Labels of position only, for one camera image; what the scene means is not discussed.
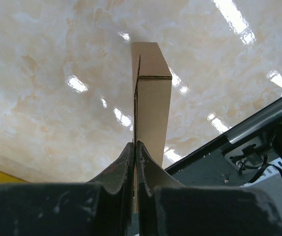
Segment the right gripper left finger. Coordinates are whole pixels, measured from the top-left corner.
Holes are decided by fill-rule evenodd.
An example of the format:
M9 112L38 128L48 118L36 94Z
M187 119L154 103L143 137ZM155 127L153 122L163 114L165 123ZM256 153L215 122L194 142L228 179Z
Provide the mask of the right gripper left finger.
M125 236L133 175L128 143L88 182L0 184L0 236Z

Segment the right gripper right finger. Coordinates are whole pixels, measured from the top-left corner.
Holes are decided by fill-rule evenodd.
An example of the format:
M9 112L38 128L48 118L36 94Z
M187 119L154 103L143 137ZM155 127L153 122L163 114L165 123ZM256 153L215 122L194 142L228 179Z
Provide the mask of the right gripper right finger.
M136 144L142 236L282 236L272 199L258 189L186 187Z

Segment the brown cardboard box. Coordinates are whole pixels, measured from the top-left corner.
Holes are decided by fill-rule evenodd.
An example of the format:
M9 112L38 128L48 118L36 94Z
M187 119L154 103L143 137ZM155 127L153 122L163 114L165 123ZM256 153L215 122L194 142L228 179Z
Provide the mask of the brown cardboard box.
M143 142L151 158L162 166L172 75L156 42L133 42L131 58L133 141Z

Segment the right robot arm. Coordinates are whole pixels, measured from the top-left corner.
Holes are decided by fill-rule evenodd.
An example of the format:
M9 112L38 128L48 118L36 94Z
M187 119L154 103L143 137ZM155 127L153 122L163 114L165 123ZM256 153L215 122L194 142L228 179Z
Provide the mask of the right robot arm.
M221 135L167 170L128 143L87 183L0 184L0 236L125 236L133 174L142 236L282 236L271 198L242 187L271 167L272 152L282 159L282 122L242 144Z

